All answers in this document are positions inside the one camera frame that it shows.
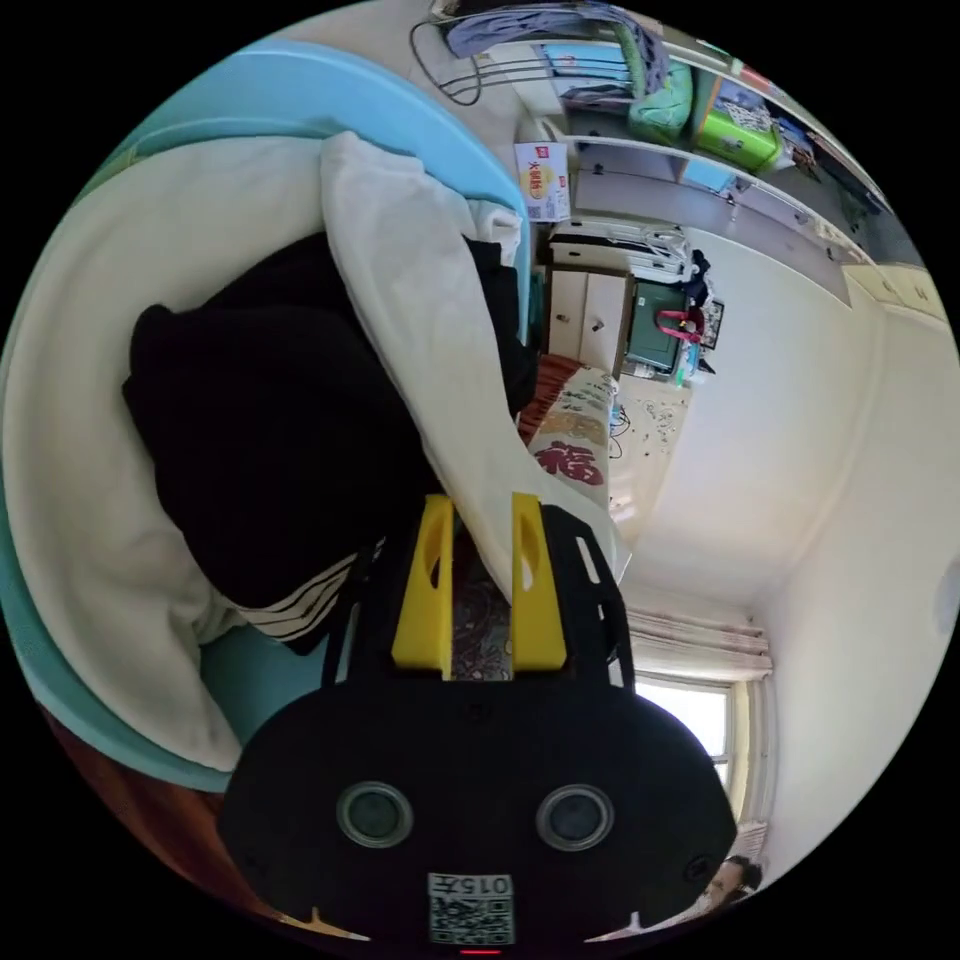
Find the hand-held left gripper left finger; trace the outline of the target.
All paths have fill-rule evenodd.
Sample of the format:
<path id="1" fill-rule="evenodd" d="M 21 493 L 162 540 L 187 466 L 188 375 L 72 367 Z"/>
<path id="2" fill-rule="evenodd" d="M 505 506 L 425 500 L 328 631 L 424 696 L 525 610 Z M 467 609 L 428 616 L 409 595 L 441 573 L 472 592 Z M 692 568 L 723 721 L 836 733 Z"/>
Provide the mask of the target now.
<path id="1" fill-rule="evenodd" d="M 430 495 L 414 544 L 391 647 L 396 668 L 451 678 L 453 651 L 454 507 Z"/>

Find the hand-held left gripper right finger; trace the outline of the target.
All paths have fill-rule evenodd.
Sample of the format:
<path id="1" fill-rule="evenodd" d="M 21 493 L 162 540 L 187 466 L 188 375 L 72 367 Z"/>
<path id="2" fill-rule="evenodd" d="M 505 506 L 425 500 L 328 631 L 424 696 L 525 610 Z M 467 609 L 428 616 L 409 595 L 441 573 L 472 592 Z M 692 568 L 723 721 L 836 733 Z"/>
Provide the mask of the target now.
<path id="1" fill-rule="evenodd" d="M 558 672 L 567 661 L 545 522 L 532 494 L 512 495 L 512 672 Z"/>

